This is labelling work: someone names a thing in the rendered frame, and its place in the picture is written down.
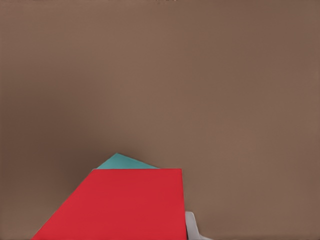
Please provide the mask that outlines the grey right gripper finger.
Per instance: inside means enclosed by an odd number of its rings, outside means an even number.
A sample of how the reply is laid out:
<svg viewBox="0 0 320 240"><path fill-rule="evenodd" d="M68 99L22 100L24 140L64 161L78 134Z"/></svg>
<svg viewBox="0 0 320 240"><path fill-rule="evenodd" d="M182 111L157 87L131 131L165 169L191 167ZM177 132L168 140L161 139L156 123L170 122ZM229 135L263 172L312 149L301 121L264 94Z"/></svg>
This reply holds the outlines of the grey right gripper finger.
<svg viewBox="0 0 320 240"><path fill-rule="evenodd" d="M185 212L185 224L188 240L212 240L211 238L205 237L200 234L193 212Z"/></svg>

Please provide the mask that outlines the red wooden cube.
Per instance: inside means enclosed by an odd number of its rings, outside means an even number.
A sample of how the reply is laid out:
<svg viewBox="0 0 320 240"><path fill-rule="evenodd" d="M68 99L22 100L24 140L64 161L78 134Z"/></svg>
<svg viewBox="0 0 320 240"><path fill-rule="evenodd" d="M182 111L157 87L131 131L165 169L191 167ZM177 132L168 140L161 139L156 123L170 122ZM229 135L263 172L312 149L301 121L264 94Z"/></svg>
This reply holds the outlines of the red wooden cube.
<svg viewBox="0 0 320 240"><path fill-rule="evenodd" d="M95 169L31 240L187 240L182 171Z"/></svg>

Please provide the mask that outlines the blue wooden cube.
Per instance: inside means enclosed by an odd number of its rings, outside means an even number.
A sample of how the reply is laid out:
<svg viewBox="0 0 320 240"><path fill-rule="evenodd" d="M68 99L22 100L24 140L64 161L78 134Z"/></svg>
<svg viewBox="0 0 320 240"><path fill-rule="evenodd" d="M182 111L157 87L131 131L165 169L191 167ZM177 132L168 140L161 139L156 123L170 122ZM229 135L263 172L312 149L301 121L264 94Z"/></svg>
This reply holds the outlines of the blue wooden cube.
<svg viewBox="0 0 320 240"><path fill-rule="evenodd" d="M115 153L97 169L158 169L153 165L149 165L134 158Z"/></svg>

